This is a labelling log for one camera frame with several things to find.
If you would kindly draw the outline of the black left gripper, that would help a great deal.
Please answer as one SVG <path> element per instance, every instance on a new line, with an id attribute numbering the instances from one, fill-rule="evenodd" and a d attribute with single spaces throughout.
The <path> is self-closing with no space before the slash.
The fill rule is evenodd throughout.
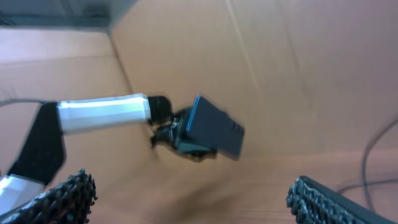
<path id="1" fill-rule="evenodd" d="M 192 107 L 184 108 L 173 114 L 171 123 L 159 126 L 150 138 L 151 148 L 157 145 L 167 147 L 175 155 L 193 162 L 216 159 L 218 151 L 195 142 L 187 137 L 185 129 L 192 112 Z"/>

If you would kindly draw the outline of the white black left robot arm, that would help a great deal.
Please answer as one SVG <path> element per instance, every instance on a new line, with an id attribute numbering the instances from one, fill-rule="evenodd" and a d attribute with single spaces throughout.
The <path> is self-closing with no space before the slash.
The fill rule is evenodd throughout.
<path id="1" fill-rule="evenodd" d="M 1 180 L 1 214 L 35 198 L 47 186 L 66 159 L 66 134 L 108 128 L 128 123 L 158 123 L 150 142 L 164 142 L 179 156 L 195 162 L 214 158 L 216 149 L 185 142 L 177 126 L 182 113 L 175 114 L 168 98 L 133 95 L 77 101 L 38 100 L 40 108 L 23 147 L 5 178 Z"/>

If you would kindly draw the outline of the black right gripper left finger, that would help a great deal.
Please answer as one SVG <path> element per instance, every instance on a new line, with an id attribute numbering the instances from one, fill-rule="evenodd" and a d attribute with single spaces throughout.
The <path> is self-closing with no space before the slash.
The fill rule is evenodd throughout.
<path id="1" fill-rule="evenodd" d="M 1 215 L 1 224 L 86 224 L 97 199 L 95 180 L 81 169 L 56 187 Z"/>

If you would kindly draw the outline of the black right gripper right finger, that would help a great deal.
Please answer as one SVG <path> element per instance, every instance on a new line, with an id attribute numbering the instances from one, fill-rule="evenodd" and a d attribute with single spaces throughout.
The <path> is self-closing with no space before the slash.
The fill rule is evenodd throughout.
<path id="1" fill-rule="evenodd" d="M 286 202 L 298 224 L 394 224 L 303 175 L 290 186 Z"/>

